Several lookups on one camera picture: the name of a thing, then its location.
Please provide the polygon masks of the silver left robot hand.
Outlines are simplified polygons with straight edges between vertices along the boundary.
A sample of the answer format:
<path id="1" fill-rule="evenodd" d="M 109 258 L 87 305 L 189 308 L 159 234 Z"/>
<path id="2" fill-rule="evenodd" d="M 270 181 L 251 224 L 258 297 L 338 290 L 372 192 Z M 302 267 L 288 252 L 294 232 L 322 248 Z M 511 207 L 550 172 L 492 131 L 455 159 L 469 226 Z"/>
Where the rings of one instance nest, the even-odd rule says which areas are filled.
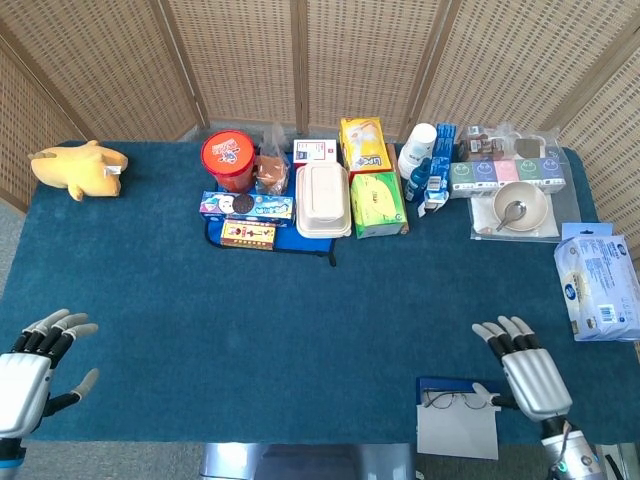
<path id="1" fill-rule="evenodd" d="M 1 437 L 24 438 L 41 420 L 82 401 L 95 386 L 93 368 L 69 392 L 53 397 L 55 371 L 76 340 L 98 331 L 86 313 L 57 310 L 23 328 L 1 355 Z"/>

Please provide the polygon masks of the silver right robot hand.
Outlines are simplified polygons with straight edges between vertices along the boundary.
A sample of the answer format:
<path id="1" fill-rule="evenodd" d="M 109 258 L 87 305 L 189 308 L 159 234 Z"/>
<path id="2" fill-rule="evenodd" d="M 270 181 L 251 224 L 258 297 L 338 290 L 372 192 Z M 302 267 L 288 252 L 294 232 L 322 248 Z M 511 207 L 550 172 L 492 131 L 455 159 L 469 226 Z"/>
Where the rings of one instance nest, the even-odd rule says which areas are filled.
<path id="1" fill-rule="evenodd" d="M 472 331 L 497 358 L 520 411 L 534 422 L 565 417 L 572 398 L 550 353 L 520 317 L 474 323 Z"/>

